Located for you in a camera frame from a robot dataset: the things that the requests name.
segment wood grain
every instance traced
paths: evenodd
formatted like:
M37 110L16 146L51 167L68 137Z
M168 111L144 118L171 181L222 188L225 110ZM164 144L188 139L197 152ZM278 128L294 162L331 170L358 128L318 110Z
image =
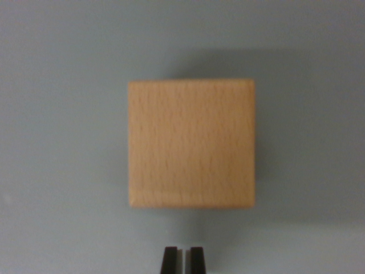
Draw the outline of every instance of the wood grain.
M251 79L128 85L133 207L251 207L255 94Z

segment light blue background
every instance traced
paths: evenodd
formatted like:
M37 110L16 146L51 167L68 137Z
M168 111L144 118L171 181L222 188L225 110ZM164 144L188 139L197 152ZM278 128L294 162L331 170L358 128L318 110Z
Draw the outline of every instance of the light blue background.
M130 209L127 83L254 78L257 204ZM365 273L362 1L0 3L0 273Z

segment wooden block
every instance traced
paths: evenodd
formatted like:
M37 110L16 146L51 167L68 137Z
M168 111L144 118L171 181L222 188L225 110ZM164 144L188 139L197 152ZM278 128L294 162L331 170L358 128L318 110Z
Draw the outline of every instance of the wooden block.
M130 82L129 203L251 207L254 81Z

